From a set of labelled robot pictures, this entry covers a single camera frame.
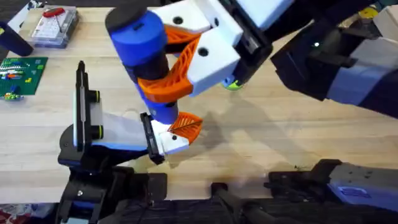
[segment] blue cylindrical object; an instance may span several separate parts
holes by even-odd
[[[178,118],[177,102],[155,103],[148,100],[137,79],[157,80],[169,72],[165,56],[167,35],[161,19],[145,6],[125,5],[113,9],[106,17],[106,28],[112,43],[135,83],[152,117],[164,124]]]
[[[30,46],[17,32],[9,27],[5,22],[0,22],[0,28],[4,30],[0,34],[0,45],[6,49],[18,54],[21,57],[28,56],[32,53],[33,47]]]

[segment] yellow object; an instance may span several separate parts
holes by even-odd
[[[361,18],[363,19],[372,19],[375,18],[378,14],[378,11],[371,6],[359,12],[359,16],[361,16]]]
[[[99,138],[101,138],[101,136],[102,136],[102,126],[100,125],[99,126]]]
[[[243,87],[243,85],[238,85],[238,81],[236,80],[235,82],[233,82],[232,84],[230,84],[229,86],[225,87],[227,90],[240,90]]]

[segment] wooden table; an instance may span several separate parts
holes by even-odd
[[[49,57],[36,95],[0,102],[0,203],[60,200],[69,171],[57,162],[58,140],[72,123],[79,60],[86,63],[90,87],[101,91],[105,111],[146,111],[104,27],[109,10],[79,9],[81,22],[67,49],[35,49],[32,54]],[[21,30],[24,38],[41,13],[30,11]],[[196,98],[181,99],[181,111],[205,120],[200,137],[161,166],[147,157],[127,165],[139,172],[166,172],[169,199],[207,198],[216,181],[230,183],[238,195],[269,196],[262,187],[268,172],[311,169],[322,158],[398,169],[397,120],[292,92],[274,70],[267,61],[240,91],[217,85]]]

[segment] black cable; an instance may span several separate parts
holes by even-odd
[[[146,212],[147,210],[148,210],[148,206],[146,206],[146,207],[143,209],[143,211],[141,212],[141,215],[139,216],[139,219],[138,219],[138,221],[137,221],[136,224],[140,224],[140,222],[141,222],[142,218],[144,217],[145,212]]]

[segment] orange 3d-printed part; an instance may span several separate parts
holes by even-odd
[[[177,120],[169,127],[169,132],[187,138],[192,144],[201,131],[203,120],[196,115],[180,112]]]
[[[165,78],[159,80],[138,78],[138,84],[149,100],[156,103],[170,103],[193,91],[193,86],[187,78],[187,72],[198,43],[199,38],[196,38],[185,47]]]

